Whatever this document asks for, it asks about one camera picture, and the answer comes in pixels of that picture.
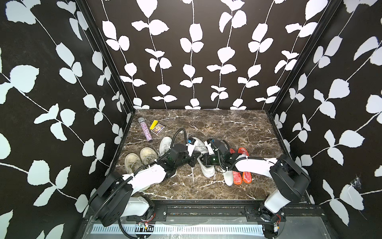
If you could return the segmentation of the white sneaker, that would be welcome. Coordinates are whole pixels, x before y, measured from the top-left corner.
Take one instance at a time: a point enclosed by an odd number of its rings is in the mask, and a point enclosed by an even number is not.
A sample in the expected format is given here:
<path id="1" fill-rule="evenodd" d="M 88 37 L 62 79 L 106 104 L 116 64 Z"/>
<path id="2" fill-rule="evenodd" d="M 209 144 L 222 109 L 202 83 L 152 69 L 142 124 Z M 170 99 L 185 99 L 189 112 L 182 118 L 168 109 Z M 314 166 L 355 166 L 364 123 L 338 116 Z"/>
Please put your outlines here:
<path id="1" fill-rule="evenodd" d="M 215 175 L 215 168 L 214 166 L 207 163 L 207 159 L 209 157 L 209 150 L 205 146 L 204 142 L 202 142 L 200 139 L 196 137 L 189 137 L 188 139 L 194 138 L 196 140 L 196 147 L 194 149 L 194 152 L 192 155 L 196 155 L 197 153 L 200 153 L 200 155 L 197 157 L 197 162 L 199 163 L 202 173 L 205 177 L 211 178 Z"/>
<path id="2" fill-rule="evenodd" d="M 163 156 L 170 148 L 172 144 L 172 139 L 168 136 L 164 137 L 159 146 L 159 156 Z"/>

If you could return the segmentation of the white grey insole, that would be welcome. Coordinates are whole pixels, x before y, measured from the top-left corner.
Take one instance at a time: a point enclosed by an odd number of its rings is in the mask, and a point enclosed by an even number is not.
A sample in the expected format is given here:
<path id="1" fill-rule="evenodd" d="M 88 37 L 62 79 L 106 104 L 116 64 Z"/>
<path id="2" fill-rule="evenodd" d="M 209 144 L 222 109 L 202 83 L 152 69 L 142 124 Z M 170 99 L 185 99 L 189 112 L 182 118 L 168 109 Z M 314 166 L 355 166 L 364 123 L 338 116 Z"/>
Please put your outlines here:
<path id="1" fill-rule="evenodd" d="M 233 171 L 227 170 L 223 173 L 224 182 L 227 186 L 232 186 L 234 184 Z"/>

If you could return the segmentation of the red orange insole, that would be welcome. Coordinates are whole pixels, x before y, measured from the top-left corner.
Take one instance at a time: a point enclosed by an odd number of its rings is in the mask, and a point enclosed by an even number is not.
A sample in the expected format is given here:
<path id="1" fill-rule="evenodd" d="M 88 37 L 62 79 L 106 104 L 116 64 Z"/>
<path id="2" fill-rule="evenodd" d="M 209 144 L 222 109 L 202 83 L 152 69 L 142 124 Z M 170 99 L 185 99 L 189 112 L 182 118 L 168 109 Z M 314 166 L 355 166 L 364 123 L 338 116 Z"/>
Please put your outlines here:
<path id="1" fill-rule="evenodd" d="M 239 148 L 237 152 L 238 152 L 238 153 L 242 153 L 242 152 L 243 152 L 242 148 Z M 231 149 L 230 149 L 230 153 L 236 153 L 236 151 L 235 151 L 234 149 L 231 148 Z M 241 173 L 236 172 L 236 171 L 233 171 L 232 173 L 233 173 L 233 181 L 234 181 L 234 184 L 235 184 L 235 185 L 241 185 L 241 184 L 242 184 L 242 176 L 241 176 Z"/>

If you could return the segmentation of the beige sneaker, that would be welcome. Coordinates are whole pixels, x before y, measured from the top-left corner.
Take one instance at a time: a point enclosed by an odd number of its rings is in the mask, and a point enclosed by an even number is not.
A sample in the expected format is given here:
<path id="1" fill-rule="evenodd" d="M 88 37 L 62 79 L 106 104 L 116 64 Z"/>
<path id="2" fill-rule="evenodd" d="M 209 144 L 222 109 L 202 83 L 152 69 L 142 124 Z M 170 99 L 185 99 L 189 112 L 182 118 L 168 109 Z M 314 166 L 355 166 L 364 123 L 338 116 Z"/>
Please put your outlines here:
<path id="1" fill-rule="evenodd" d="M 148 165 L 157 160 L 159 158 L 159 155 L 153 148 L 145 147 L 140 151 L 140 158 L 143 165 Z"/>
<path id="2" fill-rule="evenodd" d="M 144 163 L 136 153 L 128 154 L 124 161 L 124 166 L 127 174 L 133 174 L 139 167 L 143 165 Z"/>

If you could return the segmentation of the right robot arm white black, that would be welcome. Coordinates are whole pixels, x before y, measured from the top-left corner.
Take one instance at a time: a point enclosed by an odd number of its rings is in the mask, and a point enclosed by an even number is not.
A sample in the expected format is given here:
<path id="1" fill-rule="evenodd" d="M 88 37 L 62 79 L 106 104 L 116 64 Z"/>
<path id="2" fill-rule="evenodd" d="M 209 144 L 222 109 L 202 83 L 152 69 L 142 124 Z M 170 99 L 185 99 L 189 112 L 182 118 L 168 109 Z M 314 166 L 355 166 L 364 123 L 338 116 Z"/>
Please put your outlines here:
<path id="1" fill-rule="evenodd" d="M 268 217 L 268 221 L 290 202 L 299 202 L 311 182 L 302 167 L 285 154 L 278 158 L 249 156 L 244 150 L 231 150 L 224 140 L 212 138 L 205 142 L 196 138 L 194 152 L 201 154 L 199 161 L 204 168 L 220 166 L 226 176 L 248 172 L 272 178 L 276 190 L 261 203 L 257 212 L 263 218 Z"/>

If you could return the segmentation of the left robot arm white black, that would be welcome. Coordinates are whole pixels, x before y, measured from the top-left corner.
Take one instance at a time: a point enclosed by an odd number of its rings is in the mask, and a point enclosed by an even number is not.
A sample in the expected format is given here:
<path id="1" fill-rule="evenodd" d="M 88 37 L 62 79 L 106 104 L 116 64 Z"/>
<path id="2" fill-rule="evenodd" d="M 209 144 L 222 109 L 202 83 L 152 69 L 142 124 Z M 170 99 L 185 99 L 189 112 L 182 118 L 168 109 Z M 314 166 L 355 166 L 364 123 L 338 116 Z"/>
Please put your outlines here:
<path id="1" fill-rule="evenodd" d="M 133 174 L 113 172 L 89 199 L 95 219 L 108 227 L 126 217 L 125 210 L 133 194 L 171 178 L 185 164 L 194 166 L 202 154 L 190 144 L 175 144 L 159 159 L 139 167 Z"/>

